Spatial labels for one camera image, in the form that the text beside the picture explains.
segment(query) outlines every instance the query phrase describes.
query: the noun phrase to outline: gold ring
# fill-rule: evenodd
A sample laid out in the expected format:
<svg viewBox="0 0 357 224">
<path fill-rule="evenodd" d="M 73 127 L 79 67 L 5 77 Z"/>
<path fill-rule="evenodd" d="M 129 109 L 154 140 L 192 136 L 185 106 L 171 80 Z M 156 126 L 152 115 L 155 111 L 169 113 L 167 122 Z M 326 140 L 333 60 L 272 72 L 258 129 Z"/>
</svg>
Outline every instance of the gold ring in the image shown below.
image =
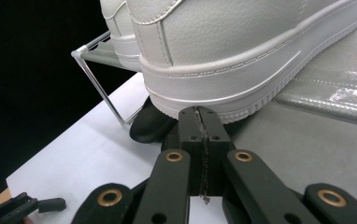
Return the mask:
<svg viewBox="0 0 357 224">
<path fill-rule="evenodd" d="M 338 201 L 335 202 L 329 198 L 326 197 L 327 194 L 331 194 L 333 196 L 335 196 Z M 325 203 L 328 203 L 332 206 L 335 207 L 345 207 L 347 205 L 347 201 L 344 199 L 344 197 L 342 197 L 341 195 L 339 195 L 338 193 L 329 190 L 329 189 L 321 189 L 318 191 L 318 196 L 321 198 L 322 201 L 324 201 Z"/>
<path fill-rule="evenodd" d="M 115 198 L 113 200 L 106 200 L 105 197 L 108 194 L 115 194 Z M 97 198 L 97 202 L 104 207 L 110 207 L 117 204 L 121 199 L 122 199 L 122 193 L 120 190 L 108 189 L 99 195 L 99 197 Z"/>
<path fill-rule="evenodd" d="M 170 152 L 170 153 L 167 153 L 166 159 L 168 161 L 181 161 L 182 155 L 179 152 Z"/>
<path fill-rule="evenodd" d="M 237 153 L 235 153 L 235 157 L 239 161 L 252 161 L 252 156 L 247 152 L 237 152 Z"/>
</svg>

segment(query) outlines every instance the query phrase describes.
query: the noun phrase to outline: white shoe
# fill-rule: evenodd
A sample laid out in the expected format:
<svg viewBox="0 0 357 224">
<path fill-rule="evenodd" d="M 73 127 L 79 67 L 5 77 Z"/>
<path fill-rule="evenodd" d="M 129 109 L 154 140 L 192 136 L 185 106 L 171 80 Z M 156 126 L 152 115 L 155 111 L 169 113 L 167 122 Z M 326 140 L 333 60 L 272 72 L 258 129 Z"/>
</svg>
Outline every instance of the white shoe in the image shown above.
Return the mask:
<svg viewBox="0 0 357 224">
<path fill-rule="evenodd" d="M 100 0 L 102 13 L 111 32 L 111 42 L 121 64 L 133 71 L 140 71 L 140 50 L 133 31 L 132 19 L 126 1 Z"/>
<path fill-rule="evenodd" d="M 357 28 L 357 0 L 127 2 L 150 98 L 173 118 L 199 105 L 243 119 Z"/>
</svg>

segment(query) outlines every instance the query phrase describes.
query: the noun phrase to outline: shoe upper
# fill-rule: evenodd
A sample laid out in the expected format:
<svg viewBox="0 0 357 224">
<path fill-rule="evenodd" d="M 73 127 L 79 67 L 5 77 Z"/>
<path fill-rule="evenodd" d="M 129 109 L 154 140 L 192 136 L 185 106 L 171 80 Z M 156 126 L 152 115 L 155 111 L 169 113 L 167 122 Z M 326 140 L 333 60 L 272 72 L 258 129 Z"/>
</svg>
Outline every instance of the shoe upper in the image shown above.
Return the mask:
<svg viewBox="0 0 357 224">
<path fill-rule="evenodd" d="M 100 0 L 103 17 L 112 36 L 134 35 L 132 19 L 126 1 Z"/>
<path fill-rule="evenodd" d="M 142 57 L 212 63 L 256 48 L 338 0 L 127 0 Z"/>
</svg>

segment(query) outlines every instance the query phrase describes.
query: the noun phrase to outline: shoe sole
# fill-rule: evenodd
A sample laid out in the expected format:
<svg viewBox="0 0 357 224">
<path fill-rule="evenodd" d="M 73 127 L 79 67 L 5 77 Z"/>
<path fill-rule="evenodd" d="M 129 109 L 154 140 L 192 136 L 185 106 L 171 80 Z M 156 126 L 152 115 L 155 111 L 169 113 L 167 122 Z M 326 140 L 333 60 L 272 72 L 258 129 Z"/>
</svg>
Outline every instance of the shoe sole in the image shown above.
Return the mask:
<svg viewBox="0 0 357 224">
<path fill-rule="evenodd" d="M 112 36 L 111 41 L 122 66 L 129 70 L 140 72 L 141 67 L 138 59 L 140 49 L 138 48 L 135 36 Z"/>
<path fill-rule="evenodd" d="M 150 99 L 163 113 L 177 119 L 181 109 L 199 105 L 230 123 L 263 107 L 313 57 L 356 28 L 357 0 L 343 0 L 235 57 L 169 68 L 142 56 L 140 62 Z"/>
</svg>

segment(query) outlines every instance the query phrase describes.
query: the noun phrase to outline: black background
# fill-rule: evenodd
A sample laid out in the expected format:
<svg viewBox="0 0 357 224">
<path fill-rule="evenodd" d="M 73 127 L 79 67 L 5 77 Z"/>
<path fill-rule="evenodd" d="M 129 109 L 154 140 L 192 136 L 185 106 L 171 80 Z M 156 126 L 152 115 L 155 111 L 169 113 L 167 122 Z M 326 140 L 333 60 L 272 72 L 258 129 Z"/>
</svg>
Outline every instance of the black background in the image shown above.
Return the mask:
<svg viewBox="0 0 357 224">
<path fill-rule="evenodd" d="M 97 0 L 0 0 L 0 190 L 102 101 L 70 53 L 106 30 Z M 133 74 L 90 67 L 107 92 Z"/>
</svg>

